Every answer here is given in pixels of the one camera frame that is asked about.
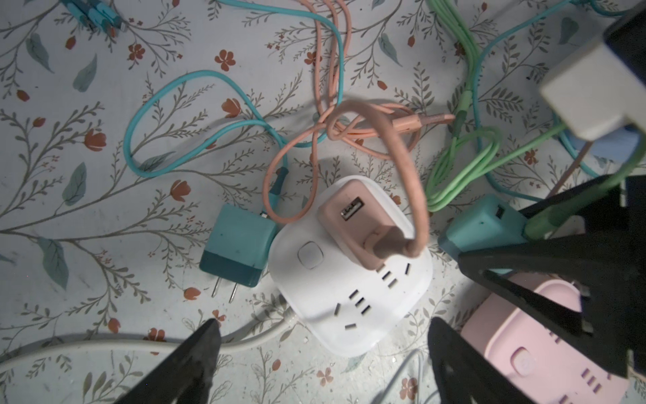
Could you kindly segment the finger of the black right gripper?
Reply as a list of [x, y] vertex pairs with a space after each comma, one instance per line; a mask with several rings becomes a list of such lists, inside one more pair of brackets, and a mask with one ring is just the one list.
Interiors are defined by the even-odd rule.
[[[466, 252], [462, 274], [527, 313], [603, 370], [645, 373], [645, 252], [624, 242], [532, 242]], [[496, 273], [557, 274], [578, 283], [570, 309]]]

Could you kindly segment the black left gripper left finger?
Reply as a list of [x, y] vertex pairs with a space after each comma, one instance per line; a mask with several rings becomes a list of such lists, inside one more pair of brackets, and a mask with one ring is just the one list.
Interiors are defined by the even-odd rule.
[[220, 327], [211, 319], [117, 402], [208, 402], [220, 346]]

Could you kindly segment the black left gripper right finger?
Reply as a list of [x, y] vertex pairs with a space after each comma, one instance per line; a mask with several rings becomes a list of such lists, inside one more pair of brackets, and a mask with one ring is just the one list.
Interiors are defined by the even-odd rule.
[[442, 403], [530, 403], [442, 318], [428, 330], [429, 357]]

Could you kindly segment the pink power strip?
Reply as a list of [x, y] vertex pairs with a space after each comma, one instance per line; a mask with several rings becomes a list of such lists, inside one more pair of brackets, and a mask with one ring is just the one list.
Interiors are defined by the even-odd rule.
[[497, 294], [461, 335], [536, 403], [619, 403], [629, 387]]

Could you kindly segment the white power strip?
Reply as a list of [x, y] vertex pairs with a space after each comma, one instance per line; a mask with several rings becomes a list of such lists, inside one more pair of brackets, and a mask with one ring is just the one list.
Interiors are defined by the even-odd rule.
[[317, 218], [317, 210], [347, 183], [358, 181], [380, 202], [406, 237], [413, 225], [375, 181], [353, 175], [320, 194], [308, 213], [274, 238], [267, 270], [297, 318], [335, 355], [371, 350], [417, 304], [432, 284], [429, 250], [420, 257], [386, 260], [368, 270], [341, 250]]

